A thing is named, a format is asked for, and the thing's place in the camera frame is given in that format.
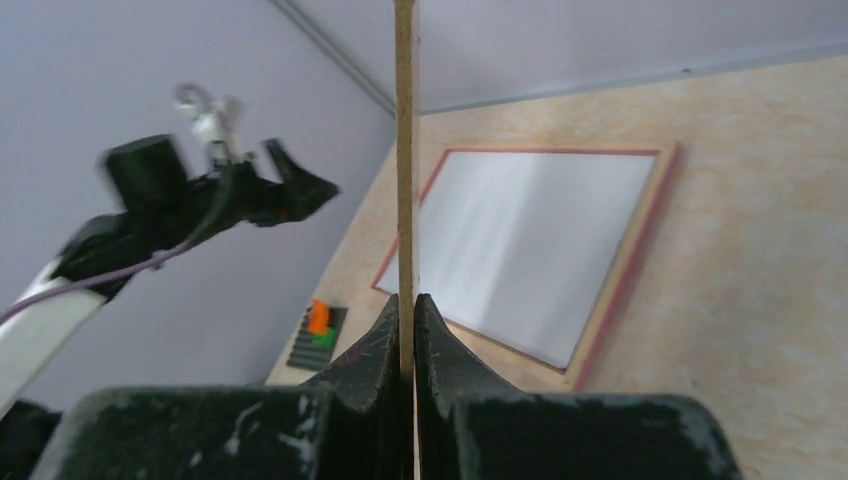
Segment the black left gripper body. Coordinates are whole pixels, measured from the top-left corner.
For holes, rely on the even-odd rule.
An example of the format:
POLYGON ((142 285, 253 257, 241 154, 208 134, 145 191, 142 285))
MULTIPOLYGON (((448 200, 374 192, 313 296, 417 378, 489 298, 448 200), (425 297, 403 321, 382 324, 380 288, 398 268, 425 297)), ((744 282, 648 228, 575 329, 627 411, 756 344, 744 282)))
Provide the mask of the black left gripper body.
POLYGON ((203 229, 229 229, 239 222, 272 227, 285 222, 282 185, 259 176, 251 162, 214 167, 198 177, 203 229))

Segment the landscape photo print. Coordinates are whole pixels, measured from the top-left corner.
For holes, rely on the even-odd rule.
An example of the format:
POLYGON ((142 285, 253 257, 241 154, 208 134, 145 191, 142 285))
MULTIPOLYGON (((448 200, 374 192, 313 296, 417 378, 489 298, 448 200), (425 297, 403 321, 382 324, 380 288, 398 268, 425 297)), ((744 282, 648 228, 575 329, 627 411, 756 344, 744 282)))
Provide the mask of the landscape photo print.
POLYGON ((419 289, 442 316, 568 365, 650 155, 452 151, 419 210, 419 289))

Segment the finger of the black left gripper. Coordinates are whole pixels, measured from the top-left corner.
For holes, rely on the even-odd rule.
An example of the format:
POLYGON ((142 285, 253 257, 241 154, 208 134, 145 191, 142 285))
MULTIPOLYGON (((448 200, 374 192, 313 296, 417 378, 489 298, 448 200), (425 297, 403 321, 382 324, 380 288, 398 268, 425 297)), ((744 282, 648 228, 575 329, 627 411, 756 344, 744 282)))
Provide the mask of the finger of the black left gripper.
POLYGON ((303 221, 340 194, 337 184, 302 168, 276 138, 262 142, 281 181, 268 187, 271 213, 278 223, 303 221))

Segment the pink wooden picture frame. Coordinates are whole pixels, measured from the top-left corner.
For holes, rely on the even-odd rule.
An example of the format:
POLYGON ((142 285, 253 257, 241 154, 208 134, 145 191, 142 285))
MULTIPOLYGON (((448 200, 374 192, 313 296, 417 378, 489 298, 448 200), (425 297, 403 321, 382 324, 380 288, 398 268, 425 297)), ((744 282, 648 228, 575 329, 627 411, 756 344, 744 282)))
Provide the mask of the pink wooden picture frame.
POLYGON ((641 198, 631 216, 594 308, 578 338, 568 365, 555 368, 529 355, 523 354, 486 336, 464 328, 450 320, 478 351, 481 357, 492 359, 496 352, 507 351, 516 363, 532 370, 536 375, 548 375, 559 380, 565 390, 581 390, 598 358, 605 336, 619 312, 627 303, 642 259, 648 248, 653 228, 659 221, 660 212, 677 166, 679 149, 675 144, 639 146, 506 146, 488 145, 478 147, 455 147, 444 150, 428 176, 422 191, 421 205, 446 156, 452 151, 518 151, 518 152, 564 152, 613 155, 650 155, 654 164, 643 188, 641 198))

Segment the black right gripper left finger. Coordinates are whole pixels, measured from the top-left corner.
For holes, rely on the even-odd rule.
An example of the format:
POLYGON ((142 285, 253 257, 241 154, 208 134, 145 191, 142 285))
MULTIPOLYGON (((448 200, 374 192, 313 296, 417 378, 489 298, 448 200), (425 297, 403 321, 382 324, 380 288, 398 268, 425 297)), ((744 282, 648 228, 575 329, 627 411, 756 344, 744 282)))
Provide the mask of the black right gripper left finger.
POLYGON ((121 388, 67 412, 36 479, 398 479, 398 301, 299 385, 121 388))

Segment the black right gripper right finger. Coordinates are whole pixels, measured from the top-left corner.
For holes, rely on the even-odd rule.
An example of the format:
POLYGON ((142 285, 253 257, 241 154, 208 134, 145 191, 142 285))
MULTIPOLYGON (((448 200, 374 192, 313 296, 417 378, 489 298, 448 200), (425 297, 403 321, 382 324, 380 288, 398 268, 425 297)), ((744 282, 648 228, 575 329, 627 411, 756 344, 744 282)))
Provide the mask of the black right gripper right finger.
POLYGON ((692 398, 528 393, 415 305, 421 475, 425 479, 738 479, 724 431, 692 398))

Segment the brown backing board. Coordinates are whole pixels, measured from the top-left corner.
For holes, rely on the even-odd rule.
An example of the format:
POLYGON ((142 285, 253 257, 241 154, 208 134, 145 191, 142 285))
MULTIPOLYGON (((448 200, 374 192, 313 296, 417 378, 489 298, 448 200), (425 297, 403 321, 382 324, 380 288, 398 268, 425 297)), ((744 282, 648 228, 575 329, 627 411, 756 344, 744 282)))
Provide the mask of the brown backing board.
POLYGON ((403 479, 415 469, 414 307, 418 295, 419 3, 394 2, 397 272, 400 426, 403 479))

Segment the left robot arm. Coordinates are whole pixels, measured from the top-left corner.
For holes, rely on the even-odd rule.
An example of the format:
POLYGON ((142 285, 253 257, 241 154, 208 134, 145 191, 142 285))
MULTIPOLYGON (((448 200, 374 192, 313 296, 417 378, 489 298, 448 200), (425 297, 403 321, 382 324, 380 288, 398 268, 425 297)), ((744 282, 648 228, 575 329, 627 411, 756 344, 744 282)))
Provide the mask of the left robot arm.
POLYGON ((340 188, 301 167, 277 139, 262 143, 280 177, 259 175, 251 152, 223 142, 206 148, 210 168, 191 177, 170 134, 106 150, 101 166, 123 207, 77 230, 1 314, 1 413, 79 327, 111 302, 130 279, 157 269, 241 223, 272 228, 303 221, 340 188))

